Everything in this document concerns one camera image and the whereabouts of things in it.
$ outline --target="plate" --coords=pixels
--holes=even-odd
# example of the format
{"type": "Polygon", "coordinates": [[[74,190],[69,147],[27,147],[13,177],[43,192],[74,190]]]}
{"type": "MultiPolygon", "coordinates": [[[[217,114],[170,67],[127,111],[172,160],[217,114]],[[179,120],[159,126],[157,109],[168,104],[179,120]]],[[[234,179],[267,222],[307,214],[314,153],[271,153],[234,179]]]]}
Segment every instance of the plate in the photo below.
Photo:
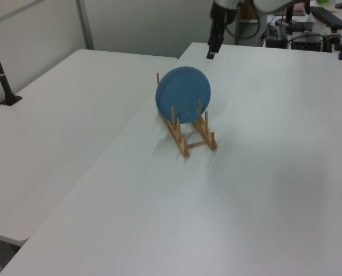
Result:
{"type": "Polygon", "coordinates": [[[172,122],[172,106],[175,118],[181,124],[195,121],[199,117],[199,102],[202,113],[210,101],[210,84],[198,69],[189,66],[178,67],[162,77],[155,93],[155,103],[160,114],[172,122]]]}

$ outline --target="white table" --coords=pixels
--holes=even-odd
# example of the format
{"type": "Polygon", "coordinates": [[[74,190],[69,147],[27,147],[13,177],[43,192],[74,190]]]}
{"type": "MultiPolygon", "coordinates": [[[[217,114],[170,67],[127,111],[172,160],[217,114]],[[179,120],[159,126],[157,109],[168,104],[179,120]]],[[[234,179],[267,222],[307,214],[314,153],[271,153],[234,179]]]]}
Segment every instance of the white table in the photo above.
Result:
{"type": "Polygon", "coordinates": [[[0,239],[22,245],[174,58],[80,50],[0,106],[0,239]]]}
{"type": "Polygon", "coordinates": [[[217,150],[185,159],[152,93],[1,276],[342,275],[342,62],[206,53],[175,66],[208,77],[217,150]]]}

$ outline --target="desk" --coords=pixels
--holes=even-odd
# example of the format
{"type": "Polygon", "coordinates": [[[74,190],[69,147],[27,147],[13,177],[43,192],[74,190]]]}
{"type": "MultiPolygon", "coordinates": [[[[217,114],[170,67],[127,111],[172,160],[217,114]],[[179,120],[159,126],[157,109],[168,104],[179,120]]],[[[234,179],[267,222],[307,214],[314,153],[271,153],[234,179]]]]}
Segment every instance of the desk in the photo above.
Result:
{"type": "Polygon", "coordinates": [[[0,240],[33,234],[175,62],[80,50],[0,106],[0,240]]]}
{"type": "Polygon", "coordinates": [[[217,150],[185,159],[153,92],[1,276],[342,275],[342,62],[207,49],[175,66],[208,77],[217,150]]]}

